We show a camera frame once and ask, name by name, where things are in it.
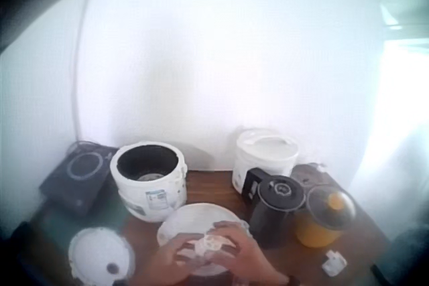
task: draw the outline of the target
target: human hand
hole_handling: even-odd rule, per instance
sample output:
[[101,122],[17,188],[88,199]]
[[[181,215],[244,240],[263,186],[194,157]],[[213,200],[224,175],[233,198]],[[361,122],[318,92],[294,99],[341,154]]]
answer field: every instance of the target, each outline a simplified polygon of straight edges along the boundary
[[168,286],[186,279],[206,260],[196,257],[189,259],[177,254],[183,248],[194,248],[188,242],[201,239],[203,234],[178,234],[160,247],[148,265],[131,280],[131,286]]
[[235,247],[223,246],[223,251],[206,252],[205,259],[229,269],[240,279],[250,282],[287,285],[289,278],[276,271],[256,241],[237,222],[221,221],[208,234],[230,239]]

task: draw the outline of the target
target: white object in hand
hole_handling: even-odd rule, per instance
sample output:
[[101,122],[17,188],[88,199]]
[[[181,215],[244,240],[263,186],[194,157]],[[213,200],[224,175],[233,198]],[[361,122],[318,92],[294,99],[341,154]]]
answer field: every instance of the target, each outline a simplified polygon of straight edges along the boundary
[[222,249],[224,244],[229,246],[234,245],[229,239],[225,237],[206,234],[204,238],[201,238],[196,242],[195,253],[197,256],[203,257],[206,251],[219,251]]
[[337,276],[347,266],[347,261],[338,251],[328,251],[326,255],[329,259],[322,265],[322,269],[329,277]]

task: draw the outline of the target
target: white lid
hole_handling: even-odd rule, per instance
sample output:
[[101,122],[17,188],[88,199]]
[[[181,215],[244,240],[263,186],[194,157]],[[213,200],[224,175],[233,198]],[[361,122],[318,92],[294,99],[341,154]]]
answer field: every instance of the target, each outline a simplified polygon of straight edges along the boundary
[[68,249],[72,276],[85,285],[111,286],[134,273],[129,243],[107,228],[88,228],[73,237]]
[[[218,221],[241,222],[233,212],[216,204],[189,204],[177,209],[158,229],[157,240],[160,246],[164,246],[178,233],[206,234],[213,228],[213,223]],[[183,249],[178,254],[194,258],[195,251]],[[207,265],[197,269],[193,275],[213,276],[224,273],[227,269],[219,265]]]
[[298,154],[298,145],[294,140],[270,130],[246,131],[240,135],[237,145],[249,155],[264,161],[282,162]]

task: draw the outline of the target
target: wooden table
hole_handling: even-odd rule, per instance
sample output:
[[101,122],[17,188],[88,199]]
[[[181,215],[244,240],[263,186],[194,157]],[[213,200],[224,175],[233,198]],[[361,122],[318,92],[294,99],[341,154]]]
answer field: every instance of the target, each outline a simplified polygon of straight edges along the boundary
[[[191,171],[187,177],[187,188],[188,204],[210,202],[233,211],[242,219],[248,215],[241,196],[232,187],[229,171]],[[137,269],[144,267],[145,261],[158,248],[156,232],[159,226],[129,217],[123,234],[135,251]],[[327,248],[302,246],[292,230],[286,232],[285,240],[281,248],[264,253],[277,270],[297,276],[307,286],[349,285],[389,245],[380,229],[360,207],[357,207],[352,228]],[[329,249],[339,251],[348,262],[346,269],[333,278],[328,277],[321,268],[327,260],[325,254]]]

